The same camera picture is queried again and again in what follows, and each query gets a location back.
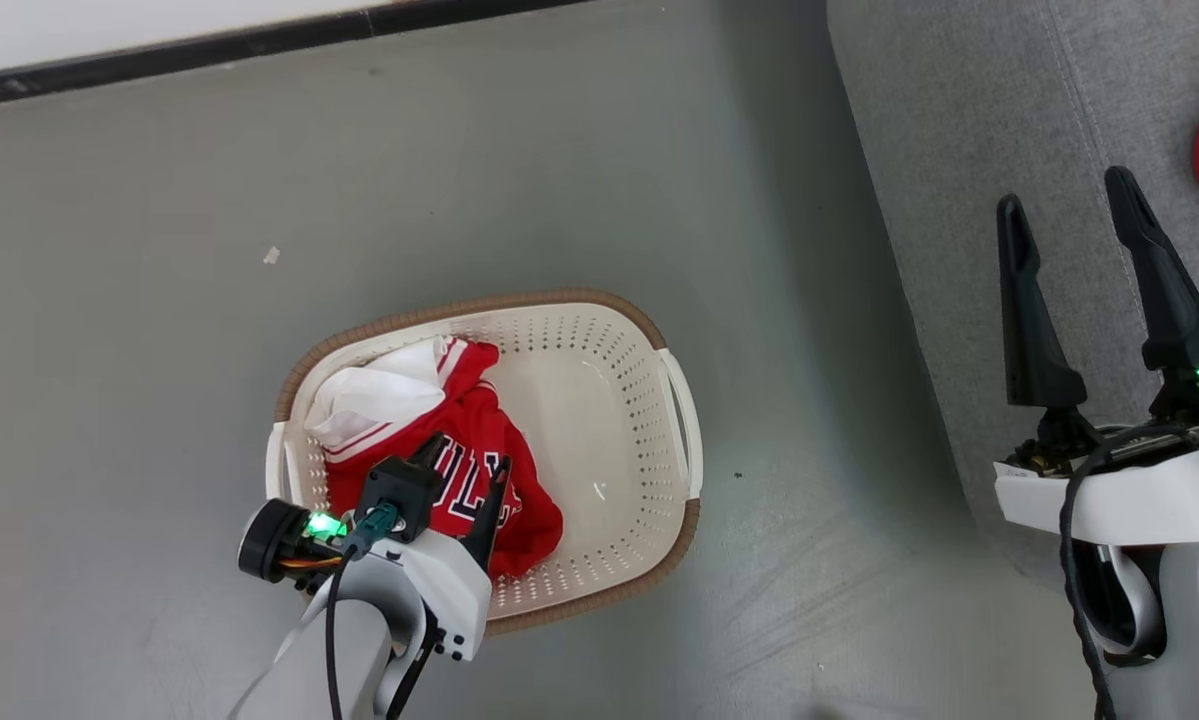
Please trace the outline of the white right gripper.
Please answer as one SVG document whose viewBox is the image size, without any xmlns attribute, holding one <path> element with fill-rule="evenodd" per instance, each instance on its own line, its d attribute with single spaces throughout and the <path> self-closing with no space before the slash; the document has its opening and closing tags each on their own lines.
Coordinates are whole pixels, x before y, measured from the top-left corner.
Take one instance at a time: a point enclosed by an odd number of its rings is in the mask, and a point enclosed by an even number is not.
<svg viewBox="0 0 1199 720">
<path fill-rule="evenodd" d="M 1058 534 L 1071 495 L 1076 541 L 1199 543 L 1199 291 L 1134 173 L 1107 168 L 1105 193 L 1117 241 L 1133 260 L 1147 331 L 1143 363 L 1161 374 L 1163 391 L 1179 393 L 1181 405 L 1151 423 L 1107 430 L 1079 415 L 1087 387 L 1053 327 L 1024 204 L 1006 193 L 996 208 L 1006 395 L 1043 416 L 1037 438 L 996 464 L 998 506 L 1010 524 Z M 1089 459 L 1096 468 L 1071 492 Z"/>
</svg>

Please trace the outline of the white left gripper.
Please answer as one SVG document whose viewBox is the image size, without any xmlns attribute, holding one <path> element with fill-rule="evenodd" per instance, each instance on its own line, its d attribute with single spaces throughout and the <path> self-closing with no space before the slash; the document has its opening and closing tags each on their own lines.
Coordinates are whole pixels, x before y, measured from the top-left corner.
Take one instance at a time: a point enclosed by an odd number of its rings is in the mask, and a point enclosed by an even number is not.
<svg viewBox="0 0 1199 720">
<path fill-rule="evenodd" d="M 410 465 L 433 471 L 447 447 L 447 434 L 434 432 L 412 452 Z M 270 498 L 245 530 L 239 569 L 270 583 L 294 582 L 311 593 L 299 627 L 317 619 L 338 574 L 338 600 L 359 600 L 378 609 L 394 634 L 394 645 L 406 645 L 406 659 L 430 647 L 454 661 L 470 662 L 488 625 L 488 573 L 512 466 L 511 456 L 500 456 L 488 496 L 470 533 L 459 541 L 434 530 L 404 541 L 404 520 L 392 506 L 378 506 L 369 515 L 392 519 L 394 533 L 374 537 L 369 544 L 369 519 L 344 524 L 325 512 Z"/>
</svg>

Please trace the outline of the red basketball jersey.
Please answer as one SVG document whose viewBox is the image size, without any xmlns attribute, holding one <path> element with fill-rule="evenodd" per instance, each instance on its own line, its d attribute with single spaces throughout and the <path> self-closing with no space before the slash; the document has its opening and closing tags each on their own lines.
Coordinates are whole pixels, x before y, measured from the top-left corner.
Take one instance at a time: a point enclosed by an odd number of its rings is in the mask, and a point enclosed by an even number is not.
<svg viewBox="0 0 1199 720">
<path fill-rule="evenodd" d="M 466 536 L 494 470 L 510 460 L 490 577 L 522 577 L 547 559 L 564 534 L 562 512 L 541 488 L 526 438 L 486 379 L 499 356 L 489 343 L 444 335 L 326 379 L 303 428 L 323 446 L 331 512 L 342 515 L 357 506 L 372 466 L 385 456 L 410 456 L 442 432 L 433 464 L 442 491 L 430 528 Z"/>
</svg>

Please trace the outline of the grey fabric sofa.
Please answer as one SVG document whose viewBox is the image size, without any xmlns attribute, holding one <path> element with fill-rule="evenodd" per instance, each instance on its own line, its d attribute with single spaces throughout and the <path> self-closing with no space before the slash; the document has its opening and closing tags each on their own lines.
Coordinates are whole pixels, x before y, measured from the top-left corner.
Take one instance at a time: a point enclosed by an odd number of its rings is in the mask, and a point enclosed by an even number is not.
<svg viewBox="0 0 1199 720">
<path fill-rule="evenodd" d="M 1159 388 L 1103 174 L 1129 168 L 1199 290 L 1199 0 L 829 0 L 829 36 L 971 515 L 1024 577 L 1059 541 L 1010 524 L 992 462 L 1041 418 L 1005 398 L 995 210 L 1016 193 L 1096 425 Z"/>
</svg>

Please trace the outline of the cream perforated laundry basket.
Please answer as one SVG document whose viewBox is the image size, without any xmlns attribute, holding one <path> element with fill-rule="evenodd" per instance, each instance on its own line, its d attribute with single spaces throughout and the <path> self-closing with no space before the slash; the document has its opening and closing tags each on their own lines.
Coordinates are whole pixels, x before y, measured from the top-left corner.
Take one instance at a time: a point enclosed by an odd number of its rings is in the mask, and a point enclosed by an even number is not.
<svg viewBox="0 0 1199 720">
<path fill-rule="evenodd" d="M 704 461 L 695 404 L 653 320 L 600 290 L 463 301 L 317 343 L 276 401 L 265 495 L 329 510 L 325 454 L 303 426 L 317 388 L 342 368 L 442 335 L 499 347 L 488 379 L 564 515 L 562 539 L 547 559 L 494 583 L 486 633 L 566 621 L 668 577 L 698 530 Z"/>
</svg>

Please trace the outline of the black baseboard strip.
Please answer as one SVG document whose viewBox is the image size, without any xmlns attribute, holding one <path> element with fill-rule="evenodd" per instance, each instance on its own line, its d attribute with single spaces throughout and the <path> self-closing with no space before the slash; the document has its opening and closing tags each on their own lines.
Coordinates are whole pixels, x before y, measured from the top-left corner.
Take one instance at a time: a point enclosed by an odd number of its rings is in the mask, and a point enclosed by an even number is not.
<svg viewBox="0 0 1199 720">
<path fill-rule="evenodd" d="M 0 69 L 0 104 L 594 0 L 390 0 L 308 19 Z"/>
</svg>

